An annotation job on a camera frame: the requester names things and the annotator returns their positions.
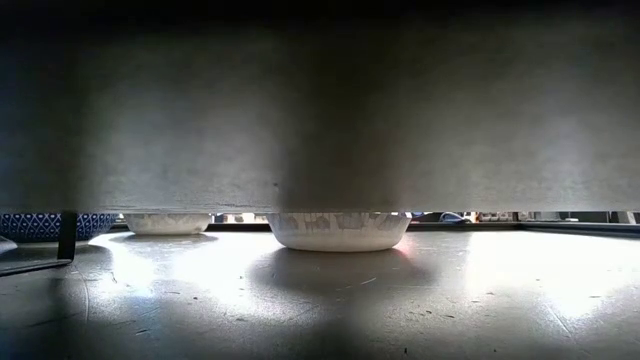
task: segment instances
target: blue geometric pattern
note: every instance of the blue geometric pattern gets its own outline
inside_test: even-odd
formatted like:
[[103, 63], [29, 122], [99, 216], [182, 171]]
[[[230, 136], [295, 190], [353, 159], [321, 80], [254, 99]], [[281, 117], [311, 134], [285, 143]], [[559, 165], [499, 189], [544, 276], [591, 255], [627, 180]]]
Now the blue geometric pattern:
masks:
[[[111, 228], [117, 214], [78, 214], [77, 240], [89, 240]], [[0, 214], [0, 236], [14, 241], [55, 241], [60, 214]]]

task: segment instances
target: white bowl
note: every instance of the white bowl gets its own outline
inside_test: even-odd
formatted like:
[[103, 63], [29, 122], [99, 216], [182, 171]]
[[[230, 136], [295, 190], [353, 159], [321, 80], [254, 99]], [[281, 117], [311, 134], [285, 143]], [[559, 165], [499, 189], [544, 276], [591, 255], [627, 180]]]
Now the white bowl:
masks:
[[209, 214], [127, 214], [129, 230], [137, 235], [191, 235], [204, 231]]
[[389, 249], [400, 242], [411, 219], [390, 213], [268, 214], [276, 240], [310, 251], [356, 252]]

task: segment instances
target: floor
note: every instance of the floor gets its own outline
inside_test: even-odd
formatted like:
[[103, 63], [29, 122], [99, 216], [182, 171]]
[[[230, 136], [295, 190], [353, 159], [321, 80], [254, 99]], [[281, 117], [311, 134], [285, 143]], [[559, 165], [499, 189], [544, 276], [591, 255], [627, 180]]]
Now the floor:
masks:
[[[55, 254], [10, 245], [0, 261]], [[368, 254], [109, 234], [0, 279], [0, 359], [637, 359], [639, 259], [637, 240], [533, 232]]]

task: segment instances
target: debris speck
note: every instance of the debris speck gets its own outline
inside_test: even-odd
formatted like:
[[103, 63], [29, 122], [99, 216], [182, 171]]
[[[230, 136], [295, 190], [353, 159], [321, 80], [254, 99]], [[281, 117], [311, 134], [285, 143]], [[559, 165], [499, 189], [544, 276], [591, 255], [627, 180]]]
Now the debris speck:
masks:
[[365, 282], [361, 282], [361, 283], [360, 283], [360, 285], [368, 284], [368, 283], [370, 283], [370, 282], [372, 282], [372, 281], [376, 281], [376, 279], [377, 279], [377, 278], [369, 279], [369, 280], [367, 280], [367, 281], [365, 281]]

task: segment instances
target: gray surface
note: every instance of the gray surface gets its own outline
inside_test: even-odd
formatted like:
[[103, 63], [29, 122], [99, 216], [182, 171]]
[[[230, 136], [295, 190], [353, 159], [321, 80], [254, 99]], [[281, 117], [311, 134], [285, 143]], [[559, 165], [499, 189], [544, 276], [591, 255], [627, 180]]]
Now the gray surface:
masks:
[[125, 233], [78, 251], [71, 267], [0, 279], [0, 358], [640, 356], [633, 240], [413, 232], [345, 255], [267, 233]]
[[640, 210], [618, 12], [0, 44], [0, 210]]

